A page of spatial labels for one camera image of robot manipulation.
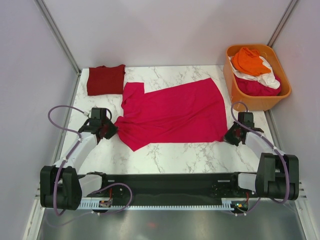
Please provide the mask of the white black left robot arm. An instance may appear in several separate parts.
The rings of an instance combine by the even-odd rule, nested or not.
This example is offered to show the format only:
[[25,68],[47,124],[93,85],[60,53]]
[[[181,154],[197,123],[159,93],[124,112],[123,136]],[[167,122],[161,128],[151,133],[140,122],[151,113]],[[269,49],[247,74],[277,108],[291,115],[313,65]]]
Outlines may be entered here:
[[93,191],[99,197],[110,191],[108,182],[102,180],[99,172],[78,174],[89,153],[102,139],[109,140],[118,132],[112,123],[108,108],[93,107],[89,113],[82,111],[86,120],[79,130],[63,127],[64,131],[76,134],[67,152],[53,165],[46,165],[40,171],[40,204],[53,209],[57,215],[65,210],[76,210],[83,197]]

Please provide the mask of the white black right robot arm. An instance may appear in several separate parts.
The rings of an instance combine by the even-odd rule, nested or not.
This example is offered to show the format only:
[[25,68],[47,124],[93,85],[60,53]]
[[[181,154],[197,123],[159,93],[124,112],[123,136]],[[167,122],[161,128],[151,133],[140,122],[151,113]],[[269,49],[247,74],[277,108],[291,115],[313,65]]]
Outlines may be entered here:
[[233,122],[223,139],[231,145],[246,145],[259,158],[255,173],[235,174],[234,181],[229,184],[229,191],[233,196],[240,197],[249,190],[259,198],[269,198],[279,203],[298,198],[298,158],[274,146],[266,138],[263,130],[255,127],[252,112],[239,112],[237,120]]

